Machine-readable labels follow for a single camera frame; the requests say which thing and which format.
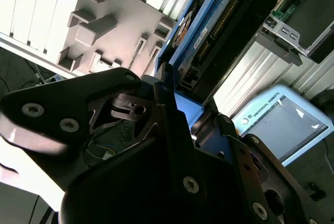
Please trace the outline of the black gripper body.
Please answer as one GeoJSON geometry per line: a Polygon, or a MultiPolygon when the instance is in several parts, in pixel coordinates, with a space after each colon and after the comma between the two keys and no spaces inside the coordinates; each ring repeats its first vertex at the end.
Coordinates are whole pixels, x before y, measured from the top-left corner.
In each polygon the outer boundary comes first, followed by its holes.
{"type": "Polygon", "coordinates": [[[60,223],[247,223],[233,167],[198,150],[205,180],[202,204],[178,198],[166,152],[156,140],[90,168],[67,189],[60,223]]]}

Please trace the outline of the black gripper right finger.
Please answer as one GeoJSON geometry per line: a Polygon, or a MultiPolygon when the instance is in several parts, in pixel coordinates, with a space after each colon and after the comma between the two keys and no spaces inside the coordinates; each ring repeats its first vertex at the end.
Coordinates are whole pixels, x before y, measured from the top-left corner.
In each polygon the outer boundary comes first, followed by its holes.
{"type": "Polygon", "coordinates": [[[230,118],[211,106],[226,161],[232,163],[246,223],[323,223],[324,214],[255,135],[239,137],[230,118]]]}

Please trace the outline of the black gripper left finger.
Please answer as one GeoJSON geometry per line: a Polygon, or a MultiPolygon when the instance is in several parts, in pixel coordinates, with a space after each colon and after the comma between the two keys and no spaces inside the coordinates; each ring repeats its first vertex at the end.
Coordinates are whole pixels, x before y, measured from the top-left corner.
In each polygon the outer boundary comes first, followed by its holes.
{"type": "Polygon", "coordinates": [[[188,126],[203,106],[166,80],[118,67],[11,92],[1,99],[1,181],[40,195],[64,194],[86,169],[82,153],[93,134],[133,122],[140,142],[158,120],[158,106],[180,111],[188,126]]]}

